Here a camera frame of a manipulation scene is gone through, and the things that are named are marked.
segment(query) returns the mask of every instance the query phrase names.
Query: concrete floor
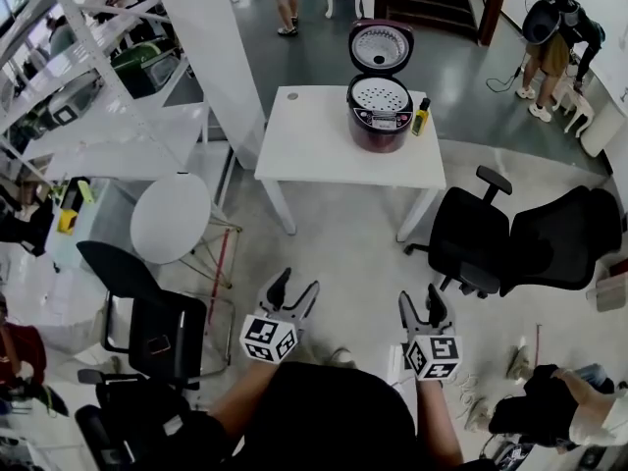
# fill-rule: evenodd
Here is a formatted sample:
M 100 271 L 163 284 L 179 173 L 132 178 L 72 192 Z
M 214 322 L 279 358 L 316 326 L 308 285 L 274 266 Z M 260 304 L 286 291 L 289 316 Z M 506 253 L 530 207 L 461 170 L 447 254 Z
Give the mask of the concrete floor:
M 577 184 L 596 185 L 603 180 L 571 166 L 484 145 L 443 140 L 441 151 L 449 185 L 482 194 L 486 185 L 475 178 L 480 164 L 509 178 L 513 194 L 500 194 L 495 202 L 509 218 L 554 200 Z M 263 188 L 251 173 L 237 170 L 230 186 L 225 209 L 244 232 L 237 249 L 234 287 L 222 290 L 220 295 L 236 304 L 235 336 L 243 317 L 255 307 L 259 287 L 290 266 L 293 277 L 288 295 L 299 293 L 315 279 L 321 283 L 304 342 L 307 348 L 329 351 L 346 346 L 361 369 L 386 378 L 390 349 L 403 339 L 396 305 L 399 292 L 408 291 L 420 303 L 427 284 L 439 278 L 425 256 L 415 253 L 406 257 L 394 239 L 416 191 L 319 183 L 285 183 L 282 187 L 298 224 L 296 236 L 284 234 Z M 410 240 L 428 240 L 439 203 L 437 198 Z M 12 319 L 29 324 L 68 324 L 93 315 L 102 304 L 104 288 L 92 275 L 80 270 L 56 275 L 47 255 L 33 259 L 19 246 L 6 244 L 2 250 L 12 260 L 8 283 L 3 288 Z M 179 263 L 164 267 L 159 281 L 169 290 L 207 293 L 211 289 L 207 280 Z M 534 350 L 537 324 L 542 325 L 541 362 L 580 367 L 597 361 L 615 380 L 628 374 L 625 361 L 616 353 L 628 347 L 623 328 L 628 308 L 598 314 L 584 291 L 533 286 L 516 288 L 506 298 L 479 300 L 463 296 L 456 285 L 451 285 L 445 297 L 455 310 L 456 331 L 462 336 L 464 351 L 458 381 L 445 386 L 445 395 L 467 459 L 477 456 L 487 437 L 464 431 L 466 407 L 458 384 L 468 375 L 477 376 L 479 383 L 473 395 L 486 396 L 491 403 L 508 393 L 520 393 L 521 388 L 506 381 L 503 372 L 510 349 L 522 338 Z M 117 325 L 126 325 L 129 306 L 121 307 L 125 312 Z M 208 330 L 208 346 L 215 347 L 225 338 L 226 318 L 225 307 L 218 306 Z M 200 392 L 190 393 L 192 403 L 210 406 L 239 377 L 247 360 L 237 343 L 233 354 L 234 364 L 224 375 L 203 383 Z M 99 346 L 83 355 L 88 362 L 104 357 Z M 207 369 L 216 367 L 207 356 L 203 364 Z M 49 382 L 73 411 L 94 402 L 92 387 L 71 386 L 54 377 Z M 402 390 L 412 410 L 412 383 L 404 383 Z M 39 445 L 82 443 L 73 419 L 51 419 L 43 407 L 36 407 L 32 417 L 19 418 L 16 424 Z M 84 448 L 55 451 L 54 457 L 64 470 L 90 469 L 84 464 Z M 577 453 L 558 456 L 553 450 L 538 448 L 521 470 L 570 469 L 564 466 L 577 457 Z
M 349 59 L 348 29 L 355 21 L 353 0 L 336 0 L 327 20 L 327 0 L 300 0 L 299 36 L 277 36 L 275 0 L 237 0 L 234 12 L 266 115 L 280 85 L 348 84 L 358 73 Z M 425 91 L 439 138 L 479 143 L 528 153 L 605 175 L 600 158 L 581 149 L 574 130 L 558 115 L 550 124 L 532 117 L 529 102 L 514 89 L 497 94 L 488 78 L 506 80 L 522 61 L 524 44 L 504 19 L 490 48 L 429 28 L 415 29 L 415 48 L 397 77 L 409 89 Z

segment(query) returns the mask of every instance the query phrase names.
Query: table leg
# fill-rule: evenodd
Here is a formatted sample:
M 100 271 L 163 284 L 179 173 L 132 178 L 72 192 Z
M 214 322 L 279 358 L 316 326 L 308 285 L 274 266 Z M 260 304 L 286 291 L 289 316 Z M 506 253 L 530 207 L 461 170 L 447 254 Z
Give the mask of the table leg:
M 296 223 L 292 219 L 292 215 L 288 209 L 288 203 L 282 194 L 282 189 L 279 187 L 279 184 L 274 180 L 261 180 L 261 182 L 264 185 L 264 188 L 266 188 L 268 198 L 271 199 L 273 207 L 282 221 L 286 234 L 294 236 L 296 234 Z
M 421 218 L 432 204 L 432 201 L 436 198 L 439 191 L 435 188 L 425 188 L 421 190 L 419 196 L 414 201 L 412 209 L 408 213 L 408 216 L 403 221 L 403 225 L 396 233 L 397 242 L 404 242 L 408 239 L 410 233 L 419 224 Z

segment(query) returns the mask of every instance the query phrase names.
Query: gray floor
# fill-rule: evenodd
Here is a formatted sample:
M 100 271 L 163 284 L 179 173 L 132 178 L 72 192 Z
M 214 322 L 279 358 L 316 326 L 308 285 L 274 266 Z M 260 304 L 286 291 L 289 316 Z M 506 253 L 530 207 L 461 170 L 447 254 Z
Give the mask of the gray floor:
M 262 105 L 270 115 L 280 85 L 347 84 L 357 74 L 347 50 L 355 20 L 353 0 L 335 0 L 331 20 L 326 0 L 300 0 L 299 36 L 276 34 L 275 0 L 236 0 L 234 11 Z M 539 157 L 605 175 L 601 159 L 591 159 L 573 132 L 564 134 L 558 115 L 545 124 L 527 112 L 514 88 L 496 94 L 487 78 L 507 79 L 522 60 L 523 43 L 502 20 L 490 48 L 453 34 L 417 28 L 408 66 L 398 74 L 405 85 L 427 92 L 440 138 L 479 143 Z

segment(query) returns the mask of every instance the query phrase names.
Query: chair backrest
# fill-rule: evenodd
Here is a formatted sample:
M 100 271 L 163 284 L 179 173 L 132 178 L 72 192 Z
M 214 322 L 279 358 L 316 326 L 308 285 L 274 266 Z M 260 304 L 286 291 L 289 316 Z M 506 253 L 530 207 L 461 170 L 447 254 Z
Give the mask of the chair backrest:
M 144 263 L 119 247 L 96 240 L 77 243 L 78 251 L 103 285 L 120 298 L 162 301 L 162 291 Z
M 620 243 L 621 221 L 612 195 L 578 186 L 515 216 L 499 293 L 504 296 L 518 285 L 582 289 L 596 261 Z

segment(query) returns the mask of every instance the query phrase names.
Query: round white table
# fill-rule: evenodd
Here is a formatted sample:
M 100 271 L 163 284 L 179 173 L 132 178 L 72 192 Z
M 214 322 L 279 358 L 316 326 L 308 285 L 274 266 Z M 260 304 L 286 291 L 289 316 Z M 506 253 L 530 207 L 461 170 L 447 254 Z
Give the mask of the round white table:
M 201 240 L 212 201 L 201 178 L 179 173 L 153 183 L 139 197 L 131 217 L 131 242 L 150 263 L 180 260 Z

